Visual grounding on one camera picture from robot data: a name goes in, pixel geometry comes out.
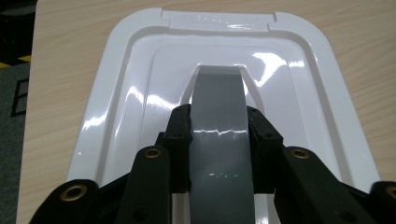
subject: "wooden table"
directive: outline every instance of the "wooden table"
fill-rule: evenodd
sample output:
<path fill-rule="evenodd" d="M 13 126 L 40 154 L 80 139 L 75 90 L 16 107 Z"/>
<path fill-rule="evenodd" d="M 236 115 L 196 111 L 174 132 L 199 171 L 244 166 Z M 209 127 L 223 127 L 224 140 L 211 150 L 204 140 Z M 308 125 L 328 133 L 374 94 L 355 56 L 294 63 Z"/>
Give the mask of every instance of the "wooden table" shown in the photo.
<path fill-rule="evenodd" d="M 66 176 L 111 29 L 148 7 L 273 13 L 314 23 L 330 40 L 383 179 L 396 180 L 395 1 L 40 0 L 35 19 L 17 223 Z"/>

